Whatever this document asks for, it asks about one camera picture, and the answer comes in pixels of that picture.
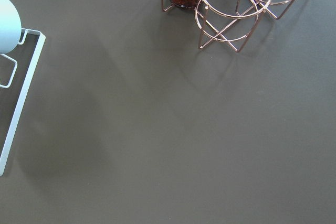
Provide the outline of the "white cup rack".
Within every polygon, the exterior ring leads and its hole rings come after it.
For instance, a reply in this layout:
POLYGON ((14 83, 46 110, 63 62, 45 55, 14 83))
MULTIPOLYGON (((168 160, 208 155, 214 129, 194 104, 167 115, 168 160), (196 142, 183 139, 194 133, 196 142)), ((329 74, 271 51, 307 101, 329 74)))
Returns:
POLYGON ((45 40, 42 32, 23 28, 19 45, 1 55, 1 176, 45 40))

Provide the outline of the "blue cup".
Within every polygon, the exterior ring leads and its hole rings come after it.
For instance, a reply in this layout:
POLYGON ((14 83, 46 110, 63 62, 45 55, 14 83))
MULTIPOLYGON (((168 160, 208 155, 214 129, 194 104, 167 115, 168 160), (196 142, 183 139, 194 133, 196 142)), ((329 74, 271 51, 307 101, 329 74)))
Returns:
POLYGON ((19 43, 22 24, 10 0, 1 0, 1 54, 12 51, 19 43))

